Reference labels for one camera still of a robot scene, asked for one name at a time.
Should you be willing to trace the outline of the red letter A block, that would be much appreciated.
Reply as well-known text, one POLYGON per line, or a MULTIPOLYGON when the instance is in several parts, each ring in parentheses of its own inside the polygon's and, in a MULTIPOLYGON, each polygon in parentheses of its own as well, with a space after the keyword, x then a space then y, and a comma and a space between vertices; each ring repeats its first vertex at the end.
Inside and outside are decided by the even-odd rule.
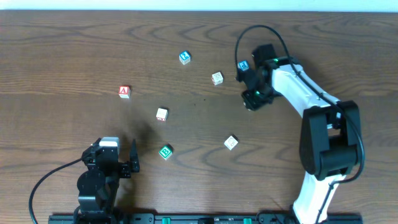
POLYGON ((121 98, 129 99, 131 97, 131 88, 129 86, 120 86, 118 94, 121 98))

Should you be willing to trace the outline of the blue number 2 block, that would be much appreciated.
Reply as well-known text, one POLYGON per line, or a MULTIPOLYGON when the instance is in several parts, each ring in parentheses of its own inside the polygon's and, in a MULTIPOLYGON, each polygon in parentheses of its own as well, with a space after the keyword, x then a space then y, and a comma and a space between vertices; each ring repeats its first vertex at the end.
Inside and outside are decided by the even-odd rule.
POLYGON ((186 65, 191 61, 191 54, 189 51, 185 50, 179 54, 179 60, 183 65, 186 65))

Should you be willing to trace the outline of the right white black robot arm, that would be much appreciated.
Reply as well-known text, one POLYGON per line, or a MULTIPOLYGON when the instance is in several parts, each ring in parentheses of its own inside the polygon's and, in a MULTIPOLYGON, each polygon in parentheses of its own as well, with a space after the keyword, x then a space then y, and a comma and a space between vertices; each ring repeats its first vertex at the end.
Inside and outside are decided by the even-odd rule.
POLYGON ((259 223, 362 223, 361 215, 327 213, 337 187, 346 180, 363 152, 359 138, 359 108, 323 91, 294 57, 278 57, 271 44, 252 52, 255 67, 236 64, 242 98, 256 111, 283 96, 302 119, 299 156, 305 176, 298 198, 288 213, 269 212, 259 223))

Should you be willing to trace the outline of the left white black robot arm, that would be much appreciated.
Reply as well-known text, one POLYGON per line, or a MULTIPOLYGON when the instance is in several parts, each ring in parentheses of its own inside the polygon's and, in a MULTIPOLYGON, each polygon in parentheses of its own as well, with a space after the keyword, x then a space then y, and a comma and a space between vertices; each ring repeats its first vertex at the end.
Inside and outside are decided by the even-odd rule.
POLYGON ((73 223, 128 223, 128 217, 114 204, 119 181, 140 171, 136 141, 126 162, 119 161, 118 137, 97 139, 81 158, 88 170, 77 181, 80 206, 74 211, 73 223))

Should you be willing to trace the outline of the blue letter P block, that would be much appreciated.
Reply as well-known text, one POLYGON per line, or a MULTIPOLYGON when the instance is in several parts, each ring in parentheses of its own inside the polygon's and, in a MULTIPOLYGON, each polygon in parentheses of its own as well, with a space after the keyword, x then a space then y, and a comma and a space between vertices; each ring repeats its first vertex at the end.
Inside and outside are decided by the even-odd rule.
POLYGON ((238 70, 240 72, 245 72, 245 71, 247 71, 249 69, 250 69, 250 67, 249 67, 249 64, 248 64, 247 60, 243 60, 243 61, 238 62, 238 70))

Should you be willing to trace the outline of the green letter B block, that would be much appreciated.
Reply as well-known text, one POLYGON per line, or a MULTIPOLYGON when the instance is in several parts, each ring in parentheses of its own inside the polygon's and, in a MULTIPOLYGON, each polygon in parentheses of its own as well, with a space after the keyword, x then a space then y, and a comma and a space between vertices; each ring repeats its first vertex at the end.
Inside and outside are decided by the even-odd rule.
POLYGON ((167 160, 173 154, 172 146, 169 144, 164 145, 159 151, 159 154, 163 159, 167 160))

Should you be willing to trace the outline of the wooden block red X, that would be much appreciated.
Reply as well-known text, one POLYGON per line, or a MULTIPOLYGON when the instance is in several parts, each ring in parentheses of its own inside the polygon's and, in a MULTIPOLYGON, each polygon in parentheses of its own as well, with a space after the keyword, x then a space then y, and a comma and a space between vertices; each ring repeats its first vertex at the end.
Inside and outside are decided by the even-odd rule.
POLYGON ((214 74, 211 75, 211 80, 213 82, 214 85, 219 85, 221 83, 223 83, 223 75, 221 72, 216 72, 214 74))

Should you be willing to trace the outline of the plain wooden block red side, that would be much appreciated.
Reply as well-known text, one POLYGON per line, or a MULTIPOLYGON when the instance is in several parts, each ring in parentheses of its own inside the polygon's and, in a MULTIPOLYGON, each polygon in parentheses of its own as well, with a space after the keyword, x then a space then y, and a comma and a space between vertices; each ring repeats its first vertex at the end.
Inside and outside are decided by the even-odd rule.
POLYGON ((156 118, 159 121, 165 121, 168 117, 169 111, 168 109, 159 108, 156 113, 156 118))

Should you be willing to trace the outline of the white wooden letter Q block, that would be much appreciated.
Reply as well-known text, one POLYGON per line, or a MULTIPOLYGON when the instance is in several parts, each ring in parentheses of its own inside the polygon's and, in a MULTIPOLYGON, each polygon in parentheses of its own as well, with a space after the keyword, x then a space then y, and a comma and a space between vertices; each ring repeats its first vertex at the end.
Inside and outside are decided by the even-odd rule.
POLYGON ((238 144, 238 139, 234 136, 231 135, 225 142, 224 145, 230 150, 232 151, 233 148, 238 144))

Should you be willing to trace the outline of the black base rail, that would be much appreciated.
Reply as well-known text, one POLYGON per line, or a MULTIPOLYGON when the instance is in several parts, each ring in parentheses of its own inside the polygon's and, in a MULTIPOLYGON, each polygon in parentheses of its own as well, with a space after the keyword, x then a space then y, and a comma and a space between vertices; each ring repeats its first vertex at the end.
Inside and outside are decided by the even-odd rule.
POLYGON ((260 213, 249 215, 154 215, 151 213, 134 213, 119 218, 88 218, 86 215, 51 215, 49 224, 283 224, 297 223, 298 221, 289 214, 260 213))

